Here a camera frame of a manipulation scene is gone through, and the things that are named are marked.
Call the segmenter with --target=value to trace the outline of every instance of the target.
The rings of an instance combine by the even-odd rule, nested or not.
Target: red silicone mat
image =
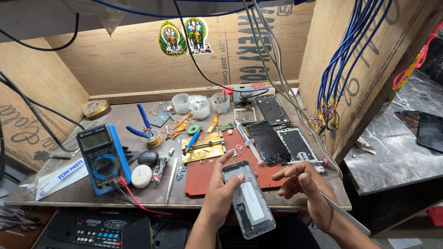
[[[271,179],[273,174],[282,169],[281,165],[275,164],[270,166],[265,163],[257,164],[257,159],[254,157],[251,149],[248,146],[245,146],[245,140],[237,129],[233,129],[231,135],[228,134],[228,131],[223,131],[223,136],[225,138],[226,150],[235,149],[237,153],[237,162],[249,159],[249,164],[251,165],[252,170],[259,175],[257,181],[261,188],[280,187],[284,183],[285,179],[278,182]],[[235,148],[237,144],[243,146],[243,148],[241,150]],[[212,162],[207,162],[205,164],[201,164],[199,161],[187,164],[185,183],[185,193],[187,195],[206,194],[206,188],[208,187],[212,172],[214,171],[216,161],[217,158],[213,158]]]

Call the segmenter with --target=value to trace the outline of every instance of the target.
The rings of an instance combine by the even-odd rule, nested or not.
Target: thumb
[[[323,195],[320,193],[317,188],[317,184],[311,178],[311,175],[308,173],[302,173],[299,177],[300,185],[303,188],[304,194],[307,198],[313,202],[324,201]]]
[[[226,191],[227,196],[232,196],[234,191],[243,183],[245,180],[245,176],[243,174],[239,174],[233,178],[231,178],[225,186],[223,186],[223,191]]]

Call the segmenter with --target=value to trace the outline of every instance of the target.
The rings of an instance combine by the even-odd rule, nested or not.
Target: plastic bag
[[[201,110],[208,105],[208,101],[206,100],[206,96],[202,95],[190,95],[189,96],[189,109],[191,110]]]
[[[130,8],[132,0],[103,0],[104,2],[122,8]],[[69,0],[68,3],[79,13],[84,15],[97,15],[109,36],[123,20],[127,12],[114,9],[91,0]]]

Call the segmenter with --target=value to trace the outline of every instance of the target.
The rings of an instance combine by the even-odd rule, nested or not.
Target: blue pliers
[[[151,125],[149,124],[148,118],[146,117],[146,113],[144,112],[143,107],[141,107],[140,103],[137,103],[137,107],[140,111],[141,114],[141,118],[143,119],[144,125],[146,126],[146,129],[144,130],[144,132],[141,131],[137,131],[136,129],[132,128],[131,126],[127,125],[126,129],[136,135],[136,136],[140,136],[140,137],[144,137],[146,139],[150,139],[152,137],[152,128]]]

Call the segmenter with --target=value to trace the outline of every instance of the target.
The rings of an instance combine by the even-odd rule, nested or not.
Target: phone frame
[[[243,160],[221,168],[225,183],[239,174],[245,176],[245,181],[235,190],[232,204],[243,237],[251,239],[274,229],[276,223],[249,162]]]

